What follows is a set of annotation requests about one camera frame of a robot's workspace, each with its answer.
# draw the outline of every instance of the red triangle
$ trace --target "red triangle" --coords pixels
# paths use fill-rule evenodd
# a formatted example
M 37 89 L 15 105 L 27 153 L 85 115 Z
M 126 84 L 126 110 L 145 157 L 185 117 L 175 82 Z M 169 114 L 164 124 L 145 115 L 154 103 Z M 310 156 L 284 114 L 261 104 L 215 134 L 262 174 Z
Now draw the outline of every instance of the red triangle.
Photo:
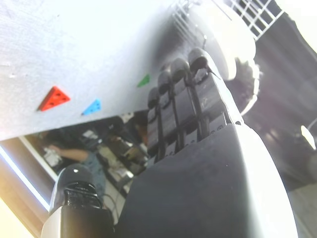
M 66 103 L 70 98 L 64 94 L 59 88 L 54 86 L 42 101 L 39 109 L 43 112 L 60 104 Z

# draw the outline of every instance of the white wire basket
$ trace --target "white wire basket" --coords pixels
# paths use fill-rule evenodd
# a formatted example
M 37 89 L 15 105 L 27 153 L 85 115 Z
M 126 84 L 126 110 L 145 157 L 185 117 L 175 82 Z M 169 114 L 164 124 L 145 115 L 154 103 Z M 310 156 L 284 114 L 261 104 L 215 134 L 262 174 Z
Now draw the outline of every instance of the white wire basket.
M 283 14 L 274 0 L 212 0 L 220 9 L 219 3 L 226 3 L 246 23 L 257 41 Z M 175 26 L 182 38 L 194 46 L 205 47 L 207 36 L 190 18 L 189 9 L 200 1 L 179 0 L 173 5 Z

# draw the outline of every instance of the led light strip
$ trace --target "led light strip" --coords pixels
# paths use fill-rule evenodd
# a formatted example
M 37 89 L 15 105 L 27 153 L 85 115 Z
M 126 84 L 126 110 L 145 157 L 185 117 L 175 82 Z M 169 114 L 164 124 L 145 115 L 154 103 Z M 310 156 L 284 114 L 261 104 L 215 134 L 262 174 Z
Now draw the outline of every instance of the led light strip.
M 49 211 L 50 205 L 44 200 L 44 198 L 39 194 L 39 192 L 33 187 L 33 185 L 28 181 L 25 175 L 21 172 L 21 170 L 17 167 L 17 165 L 12 161 L 12 159 L 8 156 L 5 150 L 0 146 L 0 154 L 3 156 L 8 165 L 13 169 L 13 171 L 18 175 L 18 177 L 22 180 L 25 186 L 33 193 L 33 195 L 38 199 L 38 201 L 43 205 L 43 207 Z

